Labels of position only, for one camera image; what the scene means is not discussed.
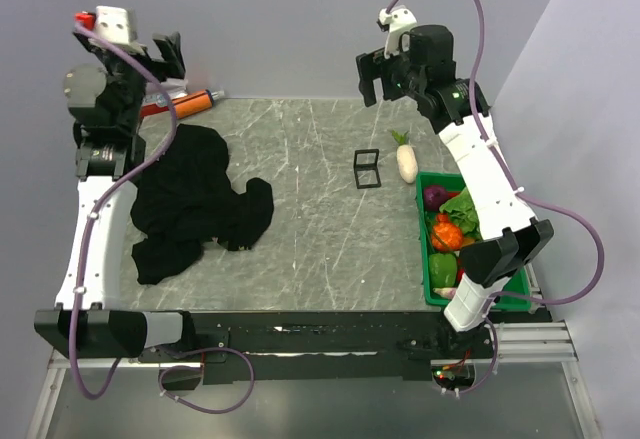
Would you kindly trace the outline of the black printed t-shirt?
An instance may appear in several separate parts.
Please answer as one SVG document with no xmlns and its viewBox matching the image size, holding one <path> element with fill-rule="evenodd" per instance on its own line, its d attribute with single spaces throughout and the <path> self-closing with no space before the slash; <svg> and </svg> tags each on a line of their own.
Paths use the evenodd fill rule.
<svg viewBox="0 0 640 439">
<path fill-rule="evenodd" d="M 156 285 L 178 275 L 216 242 L 228 251 L 252 248 L 274 214 L 272 186 L 261 178 L 232 188 L 230 154 L 214 129 L 180 124 L 171 145 L 146 168 L 131 208 L 145 238 L 132 247 L 137 282 Z"/>
</svg>

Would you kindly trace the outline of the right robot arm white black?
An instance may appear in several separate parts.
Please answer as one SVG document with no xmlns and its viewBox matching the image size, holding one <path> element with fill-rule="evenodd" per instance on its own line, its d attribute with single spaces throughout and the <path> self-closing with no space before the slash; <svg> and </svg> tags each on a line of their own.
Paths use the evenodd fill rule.
<svg viewBox="0 0 640 439">
<path fill-rule="evenodd" d="M 365 105 L 377 101 L 376 80 L 384 99 L 411 98 L 451 153 L 479 219 L 481 239 L 460 254 L 463 277 L 444 310 L 449 325 L 436 335 L 439 350 L 455 358 L 470 348 L 470 330 L 483 322 L 495 295 L 554 231 L 549 221 L 536 218 L 509 182 L 482 91 L 474 78 L 456 76 L 452 33 L 442 25 L 382 29 L 385 46 L 356 59 Z"/>
</svg>

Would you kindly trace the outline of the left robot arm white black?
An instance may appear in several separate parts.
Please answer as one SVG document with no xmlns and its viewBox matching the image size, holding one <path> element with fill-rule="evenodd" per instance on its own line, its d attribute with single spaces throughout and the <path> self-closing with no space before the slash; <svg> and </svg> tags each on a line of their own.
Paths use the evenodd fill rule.
<svg viewBox="0 0 640 439">
<path fill-rule="evenodd" d="M 198 347 L 190 313 L 119 304 L 124 236 L 146 148 L 139 114 L 151 80 L 184 78 L 181 36 L 154 35 L 158 59 L 145 49 L 116 54 L 75 36 L 98 59 L 70 70 L 63 84 L 74 119 L 77 223 L 63 285 L 53 307 L 36 312 L 34 329 L 67 359 L 137 358 L 162 346 L 185 361 Z"/>
</svg>

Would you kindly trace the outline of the red white toothpaste box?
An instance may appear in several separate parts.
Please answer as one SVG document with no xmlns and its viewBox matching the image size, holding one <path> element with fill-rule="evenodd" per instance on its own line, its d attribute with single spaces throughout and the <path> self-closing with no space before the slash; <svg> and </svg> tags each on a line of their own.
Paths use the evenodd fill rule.
<svg viewBox="0 0 640 439">
<path fill-rule="evenodd" d="M 145 118 L 147 116 L 156 115 L 167 110 L 168 102 L 163 94 L 149 94 L 143 99 L 139 116 L 141 118 Z"/>
</svg>

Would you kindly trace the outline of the orange black cylinder tool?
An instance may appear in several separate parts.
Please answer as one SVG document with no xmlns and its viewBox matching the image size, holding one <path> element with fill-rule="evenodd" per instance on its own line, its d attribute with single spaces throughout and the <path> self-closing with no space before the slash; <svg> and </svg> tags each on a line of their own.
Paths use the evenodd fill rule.
<svg viewBox="0 0 640 439">
<path fill-rule="evenodd" d="M 217 102 L 226 96 L 223 90 L 211 91 L 203 89 L 196 93 L 174 99 L 173 105 L 179 119 L 184 119 L 200 112 L 212 109 Z"/>
</svg>

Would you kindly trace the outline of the white toy radish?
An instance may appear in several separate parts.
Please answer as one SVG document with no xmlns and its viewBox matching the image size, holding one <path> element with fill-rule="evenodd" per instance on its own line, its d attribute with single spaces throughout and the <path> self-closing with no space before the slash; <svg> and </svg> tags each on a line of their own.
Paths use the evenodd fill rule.
<svg viewBox="0 0 640 439">
<path fill-rule="evenodd" d="M 401 178 L 407 184 L 413 184 L 418 174 L 418 164 L 413 147 L 409 144 L 409 132 L 403 134 L 391 130 L 396 142 L 396 161 Z"/>
</svg>

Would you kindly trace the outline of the purple toy onion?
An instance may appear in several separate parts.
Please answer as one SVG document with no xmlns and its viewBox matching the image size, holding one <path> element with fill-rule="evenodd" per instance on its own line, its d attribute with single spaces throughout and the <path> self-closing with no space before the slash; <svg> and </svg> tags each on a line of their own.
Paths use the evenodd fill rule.
<svg viewBox="0 0 640 439">
<path fill-rule="evenodd" d="M 441 185 L 434 184 L 422 191 L 423 205 L 426 211 L 437 212 L 449 199 L 449 192 Z"/>
</svg>

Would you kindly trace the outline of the green toy lettuce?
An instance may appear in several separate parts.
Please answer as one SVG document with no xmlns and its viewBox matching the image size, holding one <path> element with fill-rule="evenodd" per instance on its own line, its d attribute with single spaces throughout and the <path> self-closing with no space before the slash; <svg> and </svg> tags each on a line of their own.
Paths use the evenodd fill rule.
<svg viewBox="0 0 640 439">
<path fill-rule="evenodd" d="M 442 204 L 439 212 L 446 214 L 465 236 L 481 238 L 478 214 L 467 188 Z"/>
</svg>

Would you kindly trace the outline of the orange toy pumpkin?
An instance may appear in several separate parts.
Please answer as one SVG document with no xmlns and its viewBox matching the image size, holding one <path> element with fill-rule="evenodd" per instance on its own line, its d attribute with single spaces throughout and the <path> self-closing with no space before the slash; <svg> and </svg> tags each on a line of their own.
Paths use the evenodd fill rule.
<svg viewBox="0 0 640 439">
<path fill-rule="evenodd" d="M 432 246 L 440 252 L 453 252 L 462 247 L 464 234 L 446 214 L 437 214 L 431 227 Z"/>
</svg>

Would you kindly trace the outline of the green toy pepper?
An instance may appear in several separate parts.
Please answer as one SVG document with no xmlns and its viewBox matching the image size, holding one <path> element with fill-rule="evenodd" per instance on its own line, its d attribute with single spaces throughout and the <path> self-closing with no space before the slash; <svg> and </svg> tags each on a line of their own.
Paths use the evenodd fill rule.
<svg viewBox="0 0 640 439">
<path fill-rule="evenodd" d="M 434 253 L 429 256 L 429 277 L 432 288 L 453 287 L 456 283 L 457 257 L 451 253 Z"/>
</svg>

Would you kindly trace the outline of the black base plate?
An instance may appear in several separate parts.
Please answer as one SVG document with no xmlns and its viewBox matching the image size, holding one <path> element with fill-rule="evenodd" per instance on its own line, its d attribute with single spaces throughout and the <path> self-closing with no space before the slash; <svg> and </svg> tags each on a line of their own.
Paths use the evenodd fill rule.
<svg viewBox="0 0 640 439">
<path fill-rule="evenodd" d="M 147 350 L 140 361 L 203 365 L 212 385 L 249 377 L 428 381 L 435 360 L 492 355 L 487 329 L 456 333 L 439 312 L 200 312 L 192 319 L 195 343 Z"/>
</svg>

